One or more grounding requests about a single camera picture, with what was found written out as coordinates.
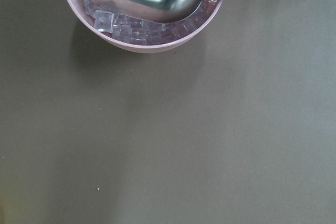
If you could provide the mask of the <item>pink bowl with ice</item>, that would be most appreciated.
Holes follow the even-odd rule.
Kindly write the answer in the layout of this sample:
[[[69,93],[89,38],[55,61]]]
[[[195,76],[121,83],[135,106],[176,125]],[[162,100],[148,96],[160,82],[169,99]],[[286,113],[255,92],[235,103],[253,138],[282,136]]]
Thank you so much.
[[[194,31],[187,31],[186,34],[181,38],[175,37],[174,40],[168,42],[165,41],[163,37],[160,37],[155,40],[155,44],[153,45],[149,44],[138,45],[122,42],[118,39],[114,39],[113,34],[100,32],[96,30],[94,28],[95,23],[94,18],[86,13],[83,0],[67,0],[67,1],[72,11],[81,21],[81,23],[85,25],[88,29],[90,29],[98,37],[118,48],[142,54],[153,54],[168,51],[188,42],[189,40],[194,38],[198,33],[200,33],[212,21],[212,19],[217,14],[223,2],[223,0],[215,0],[215,3],[211,4],[209,0],[203,1],[199,6],[199,8],[197,9],[197,11],[193,13],[190,17],[181,22],[172,23],[171,27],[174,31],[182,31],[182,29],[186,27],[188,22],[197,20],[200,21],[200,23],[197,25],[197,28]]]

